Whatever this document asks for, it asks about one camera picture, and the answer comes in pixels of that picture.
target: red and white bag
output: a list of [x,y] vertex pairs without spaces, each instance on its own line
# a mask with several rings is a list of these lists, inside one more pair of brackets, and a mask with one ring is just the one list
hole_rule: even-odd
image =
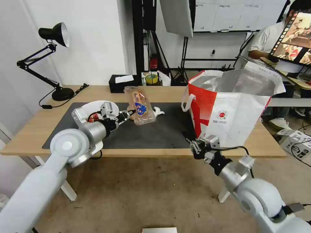
[[190,79],[181,107],[190,110],[197,137],[216,135],[221,147],[242,146],[271,96],[283,92],[278,73],[248,62],[242,70],[203,71]]

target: snack package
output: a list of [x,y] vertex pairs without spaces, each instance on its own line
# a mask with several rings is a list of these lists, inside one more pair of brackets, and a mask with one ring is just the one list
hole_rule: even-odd
[[124,89],[124,93],[128,95],[130,109],[136,109],[136,113],[133,115],[136,125],[144,125],[156,121],[156,116],[143,88],[127,86]]

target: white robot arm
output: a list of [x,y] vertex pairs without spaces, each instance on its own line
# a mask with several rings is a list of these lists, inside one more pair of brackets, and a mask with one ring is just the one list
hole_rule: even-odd
[[[51,141],[52,154],[47,162],[28,174],[0,212],[0,232],[28,233],[66,180],[66,164],[76,167],[86,162],[102,149],[102,140],[134,113],[134,110],[122,111],[114,116],[102,111],[103,120],[81,121],[79,129],[65,129],[56,134]],[[83,116],[84,111],[75,109],[74,118],[76,114]]]
[[275,186],[261,179],[248,179],[254,159],[244,156],[234,165],[231,159],[221,155],[219,138],[214,135],[190,142],[195,159],[203,159],[214,168],[225,183],[226,190],[250,213],[263,233],[307,233],[311,226],[294,213],[284,212],[286,206]]
[[[88,123],[88,115],[78,108],[72,116],[79,126],[66,129],[51,141],[52,155],[44,166],[34,169],[0,212],[0,232],[26,233],[38,221],[46,206],[64,183],[66,164],[76,167],[102,148],[102,139],[109,136],[135,111],[122,111],[115,116],[113,106],[105,102],[100,111],[103,119]],[[224,180],[226,190],[240,203],[241,208],[256,219],[263,233],[307,233],[311,226],[293,213],[286,215],[278,190],[260,179],[248,179],[254,159],[246,155],[238,164],[221,155],[219,138],[208,136],[189,141],[195,159],[203,159]]]

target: white shirt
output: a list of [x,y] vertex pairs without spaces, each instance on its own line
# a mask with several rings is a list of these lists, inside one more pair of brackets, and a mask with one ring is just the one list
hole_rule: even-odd
[[278,41],[280,35],[285,28],[285,22],[279,22],[258,32],[249,43],[249,45],[242,52],[242,56],[250,61],[265,66],[265,63],[261,60],[252,59],[248,56],[248,52],[258,50],[261,52],[270,53],[274,45]]

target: white tissue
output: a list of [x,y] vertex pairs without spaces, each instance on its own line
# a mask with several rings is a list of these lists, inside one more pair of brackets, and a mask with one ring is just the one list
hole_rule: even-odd
[[155,113],[155,117],[157,117],[158,115],[162,115],[162,114],[165,114],[164,112],[162,112],[161,110],[160,110],[160,108],[158,108],[158,107],[154,107],[154,113]]

